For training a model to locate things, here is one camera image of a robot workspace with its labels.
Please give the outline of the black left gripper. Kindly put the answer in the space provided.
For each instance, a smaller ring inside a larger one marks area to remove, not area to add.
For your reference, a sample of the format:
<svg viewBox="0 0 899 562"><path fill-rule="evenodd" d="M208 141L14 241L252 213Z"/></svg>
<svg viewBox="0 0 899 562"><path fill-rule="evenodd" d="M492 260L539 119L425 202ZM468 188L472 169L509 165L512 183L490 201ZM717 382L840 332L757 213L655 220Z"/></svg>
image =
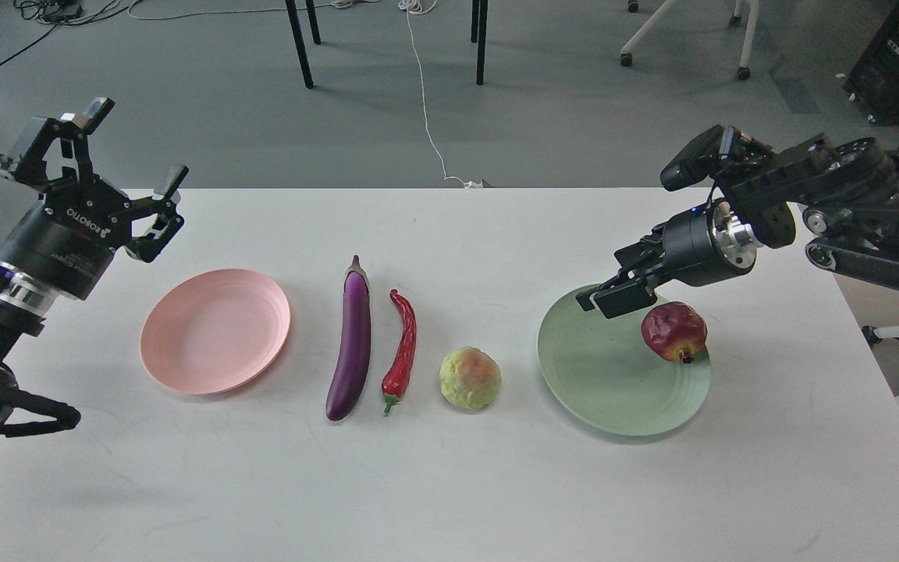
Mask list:
<svg viewBox="0 0 899 562"><path fill-rule="evenodd" d="M99 180L88 138L114 107L111 98L97 97L82 113L35 116L10 152L0 154L1 177L44 195L0 246L0 263L72 299L88 297L113 262L115 250L128 240L125 252L151 263L185 224L177 206L179 186L190 171L186 165L172 165L150 198L132 202L126 192ZM47 156L55 144L67 164L61 176L52 179ZM82 196L54 194L86 189ZM130 238L129 222L119 217L125 210L131 222L152 216L155 220L145 233Z"/></svg>

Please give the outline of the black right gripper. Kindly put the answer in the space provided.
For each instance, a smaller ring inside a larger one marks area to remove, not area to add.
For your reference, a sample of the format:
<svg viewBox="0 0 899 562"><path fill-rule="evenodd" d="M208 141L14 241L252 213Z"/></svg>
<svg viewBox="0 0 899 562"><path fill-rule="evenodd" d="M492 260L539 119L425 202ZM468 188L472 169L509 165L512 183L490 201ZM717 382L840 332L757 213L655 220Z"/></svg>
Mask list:
<svg viewBox="0 0 899 562"><path fill-rule="evenodd" d="M617 318L657 302L656 288L670 280L706 286L748 274L757 239L728 204L690 208L615 252L617 276L577 292L584 311Z"/></svg>

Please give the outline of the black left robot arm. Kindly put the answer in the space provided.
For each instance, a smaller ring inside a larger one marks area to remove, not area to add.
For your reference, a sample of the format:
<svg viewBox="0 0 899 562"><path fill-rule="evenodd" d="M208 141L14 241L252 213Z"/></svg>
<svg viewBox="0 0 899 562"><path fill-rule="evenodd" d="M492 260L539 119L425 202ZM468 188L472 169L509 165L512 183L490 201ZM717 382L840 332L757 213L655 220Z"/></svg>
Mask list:
<svg viewBox="0 0 899 562"><path fill-rule="evenodd" d="M80 412L18 387L5 363L21 336L39 335L58 297L85 300L118 250L150 263L184 225L179 185L188 168L172 167L150 197L132 199L98 175L88 140L111 112L110 98L59 118L35 117L12 150L0 155L7 179L37 191L35 206L0 247L0 436L16 438L75 428Z"/></svg>

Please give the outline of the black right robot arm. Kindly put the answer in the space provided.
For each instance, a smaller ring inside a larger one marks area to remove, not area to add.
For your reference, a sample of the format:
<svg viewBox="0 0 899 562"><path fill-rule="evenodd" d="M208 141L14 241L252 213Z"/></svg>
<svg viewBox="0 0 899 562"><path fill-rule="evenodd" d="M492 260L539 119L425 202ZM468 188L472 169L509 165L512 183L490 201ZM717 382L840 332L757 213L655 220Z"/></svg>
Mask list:
<svg viewBox="0 0 899 562"><path fill-rule="evenodd" d="M706 179L720 196L617 250L620 270L578 293L582 309L616 318L652 306L672 280L707 286L746 275L760 247L794 242L792 205L813 235L804 252L815 267L899 291L899 149L873 138L834 145L820 134L777 152L715 125L659 176L668 192Z"/></svg>

